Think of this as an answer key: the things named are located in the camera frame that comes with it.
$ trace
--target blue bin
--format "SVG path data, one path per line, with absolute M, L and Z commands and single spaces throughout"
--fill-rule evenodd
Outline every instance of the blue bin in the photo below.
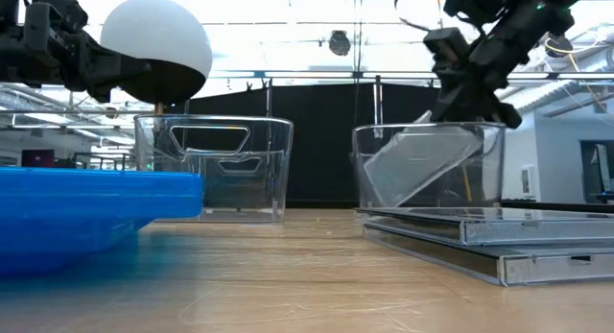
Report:
M 0 275 L 60 269 L 158 218 L 201 214 L 185 173 L 0 168 Z

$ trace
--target white ball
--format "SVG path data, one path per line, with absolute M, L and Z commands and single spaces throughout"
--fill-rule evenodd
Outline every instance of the white ball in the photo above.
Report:
M 101 45 L 137 59 L 185 65 L 208 78 L 211 44 L 199 20 L 169 0 L 129 0 L 105 21 Z

